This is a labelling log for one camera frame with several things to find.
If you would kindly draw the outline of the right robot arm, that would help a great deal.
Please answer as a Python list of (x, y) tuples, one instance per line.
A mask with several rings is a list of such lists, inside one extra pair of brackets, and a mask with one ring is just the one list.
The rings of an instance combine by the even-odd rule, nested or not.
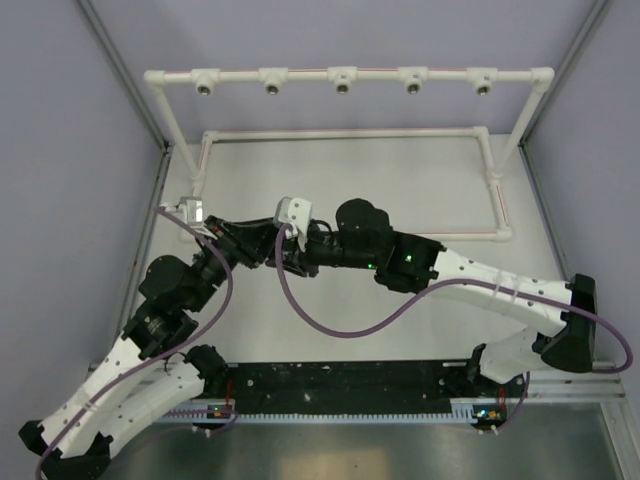
[(320, 266), (368, 269), (390, 291), (440, 294), (523, 324), (521, 331), (474, 348), (466, 372), (474, 393), (490, 395), (513, 378), (546, 366), (592, 372), (592, 278), (543, 281), (479, 263), (438, 241), (394, 230), (388, 214), (363, 199), (343, 203), (336, 222), (336, 230), (322, 231), (309, 201), (281, 199), (274, 215), (277, 270), (313, 275)]

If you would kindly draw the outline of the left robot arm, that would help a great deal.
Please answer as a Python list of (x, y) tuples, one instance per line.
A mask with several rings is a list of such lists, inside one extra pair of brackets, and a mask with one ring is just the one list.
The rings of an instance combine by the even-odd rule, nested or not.
[(219, 287), (228, 304), (237, 265), (257, 268), (271, 255), (271, 219), (230, 223), (216, 217), (202, 230), (180, 221), (200, 248), (189, 263), (154, 259), (139, 286), (142, 304), (94, 372), (53, 414), (26, 422), (24, 445), (38, 455), (38, 479), (97, 479), (142, 431), (179, 404), (226, 387), (216, 349), (194, 345), (206, 332), (193, 319)]

